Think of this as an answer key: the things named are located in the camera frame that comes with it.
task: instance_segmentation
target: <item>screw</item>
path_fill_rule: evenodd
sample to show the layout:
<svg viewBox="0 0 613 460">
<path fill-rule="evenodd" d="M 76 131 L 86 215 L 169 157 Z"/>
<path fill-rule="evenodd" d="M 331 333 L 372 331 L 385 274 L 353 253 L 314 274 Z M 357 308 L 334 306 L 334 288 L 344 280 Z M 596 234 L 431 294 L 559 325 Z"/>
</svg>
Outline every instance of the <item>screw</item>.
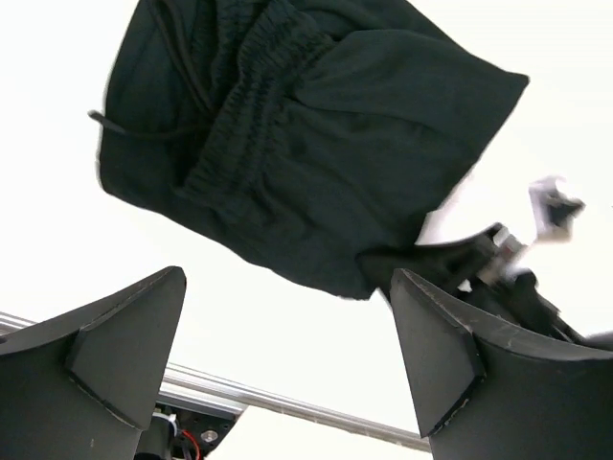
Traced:
<svg viewBox="0 0 613 460">
<path fill-rule="evenodd" d="M 200 435 L 200 439 L 202 439 L 202 441 L 205 443 L 212 443 L 213 441 L 216 441 L 218 437 L 219 435 L 216 433 L 216 431 L 211 429 L 208 429 Z"/>
</svg>

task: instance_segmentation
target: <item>metal rod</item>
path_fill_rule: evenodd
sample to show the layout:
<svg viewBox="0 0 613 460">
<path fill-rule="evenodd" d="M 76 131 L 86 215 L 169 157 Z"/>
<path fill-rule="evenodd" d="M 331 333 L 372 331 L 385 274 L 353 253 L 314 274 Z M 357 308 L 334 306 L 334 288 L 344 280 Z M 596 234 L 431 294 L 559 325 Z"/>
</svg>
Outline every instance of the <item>metal rod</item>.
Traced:
<svg viewBox="0 0 613 460">
<path fill-rule="evenodd" d="M 33 324 L 32 321 L 0 312 L 0 335 L 10 334 Z M 350 433 L 430 452 L 427 439 L 421 439 L 417 433 L 291 400 L 170 362 L 166 367 L 160 395 L 225 410 L 236 415 L 242 413 L 247 406 L 254 405 Z"/>
</svg>

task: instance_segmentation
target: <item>drawstring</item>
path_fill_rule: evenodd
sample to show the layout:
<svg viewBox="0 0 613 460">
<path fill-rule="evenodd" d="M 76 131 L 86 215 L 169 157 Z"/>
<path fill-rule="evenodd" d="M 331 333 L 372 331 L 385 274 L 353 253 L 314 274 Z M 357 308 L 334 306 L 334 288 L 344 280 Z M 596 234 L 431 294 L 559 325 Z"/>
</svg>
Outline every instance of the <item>drawstring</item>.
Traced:
<svg viewBox="0 0 613 460">
<path fill-rule="evenodd" d="M 183 21 L 181 20 L 181 11 L 172 0 L 148 0 L 148 2 L 151 7 L 153 19 L 166 44 L 170 60 L 183 82 L 185 82 L 190 96 L 204 120 L 201 123 L 182 126 L 168 132 L 138 132 L 114 123 L 96 110 L 91 110 L 88 115 L 92 120 L 100 123 L 103 128 L 118 134 L 142 140 L 164 141 L 209 127 L 212 121 L 211 114 L 213 113 L 213 105 L 193 66 L 190 46 L 186 37 Z M 162 14 L 162 7 L 166 8 L 170 16 L 170 24 Z"/>
</svg>

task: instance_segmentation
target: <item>black shorts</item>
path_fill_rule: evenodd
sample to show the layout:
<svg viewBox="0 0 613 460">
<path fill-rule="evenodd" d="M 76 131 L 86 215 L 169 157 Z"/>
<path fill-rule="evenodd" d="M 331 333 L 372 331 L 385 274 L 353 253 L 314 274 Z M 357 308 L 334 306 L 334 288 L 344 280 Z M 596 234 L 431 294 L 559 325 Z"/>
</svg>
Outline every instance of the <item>black shorts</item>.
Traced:
<svg viewBox="0 0 613 460">
<path fill-rule="evenodd" d="M 411 248 L 527 84 L 404 0 L 141 0 L 100 179 L 251 264 L 366 299 L 356 258 Z"/>
</svg>

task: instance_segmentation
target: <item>red wire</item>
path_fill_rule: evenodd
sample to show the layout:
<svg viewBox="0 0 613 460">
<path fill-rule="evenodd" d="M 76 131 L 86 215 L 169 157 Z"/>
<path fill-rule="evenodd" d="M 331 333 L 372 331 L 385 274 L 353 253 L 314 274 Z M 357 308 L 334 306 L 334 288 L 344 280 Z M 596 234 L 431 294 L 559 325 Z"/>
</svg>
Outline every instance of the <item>red wire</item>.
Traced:
<svg viewBox="0 0 613 460">
<path fill-rule="evenodd" d="M 195 447 L 195 460 L 202 460 L 200 457 L 200 446 L 198 445 L 198 442 L 195 440 L 192 434 L 187 429 L 184 429 L 183 436 L 188 438 L 192 442 L 193 446 Z"/>
</svg>

